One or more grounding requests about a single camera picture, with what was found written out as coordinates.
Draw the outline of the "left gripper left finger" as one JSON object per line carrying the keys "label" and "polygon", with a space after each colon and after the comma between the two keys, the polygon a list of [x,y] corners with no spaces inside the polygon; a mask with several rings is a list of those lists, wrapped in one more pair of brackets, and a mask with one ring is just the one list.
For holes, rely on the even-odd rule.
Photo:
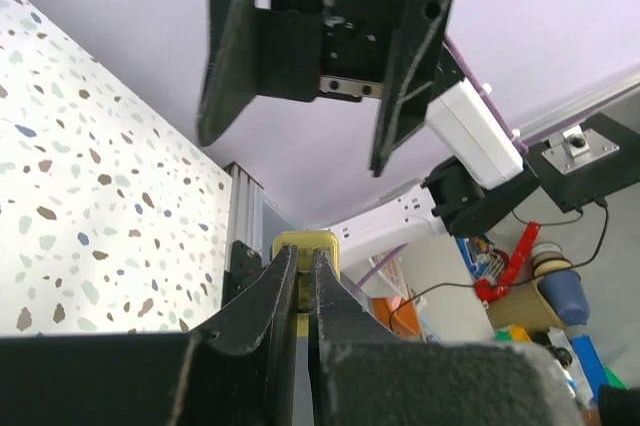
{"label": "left gripper left finger", "polygon": [[288,425],[297,251],[189,332],[5,338],[5,425]]}

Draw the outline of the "yellow plug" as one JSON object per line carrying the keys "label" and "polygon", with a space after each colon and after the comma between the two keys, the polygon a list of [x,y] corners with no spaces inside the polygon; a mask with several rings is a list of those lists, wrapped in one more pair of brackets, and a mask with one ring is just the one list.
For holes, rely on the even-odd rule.
{"label": "yellow plug", "polygon": [[340,277],[340,244],[335,234],[328,230],[288,231],[279,234],[274,240],[273,255],[285,246],[295,246],[297,249],[297,337],[307,338],[313,254],[316,250],[326,251],[334,272]]}

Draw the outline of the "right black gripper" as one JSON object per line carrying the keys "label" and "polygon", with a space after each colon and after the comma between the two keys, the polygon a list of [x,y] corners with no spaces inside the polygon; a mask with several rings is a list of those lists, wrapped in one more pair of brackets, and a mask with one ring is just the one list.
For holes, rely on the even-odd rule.
{"label": "right black gripper", "polygon": [[255,0],[209,0],[198,144],[217,141],[257,96],[382,96],[370,159],[381,176],[424,124],[452,1],[270,0],[271,10]]}

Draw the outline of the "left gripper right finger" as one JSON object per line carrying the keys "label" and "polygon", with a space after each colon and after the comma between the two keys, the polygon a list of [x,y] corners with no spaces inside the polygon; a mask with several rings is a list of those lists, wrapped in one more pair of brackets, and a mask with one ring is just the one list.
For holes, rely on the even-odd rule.
{"label": "left gripper right finger", "polygon": [[317,425],[579,425],[564,374],[519,342],[404,340],[313,255],[309,375]]}

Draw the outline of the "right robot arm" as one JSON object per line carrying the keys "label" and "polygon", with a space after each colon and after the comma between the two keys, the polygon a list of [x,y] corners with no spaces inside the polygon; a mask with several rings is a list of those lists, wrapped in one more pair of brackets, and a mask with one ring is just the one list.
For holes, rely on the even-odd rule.
{"label": "right robot arm", "polygon": [[[452,155],[418,189],[428,218],[460,236],[490,228],[536,174],[446,43],[452,0],[209,0],[210,46],[197,137],[208,146],[256,97],[380,99],[370,168],[431,126]],[[563,373],[544,349],[404,340],[339,282],[339,256],[287,241],[189,344],[176,425],[288,425],[294,329],[309,324],[318,425],[579,425]]]}

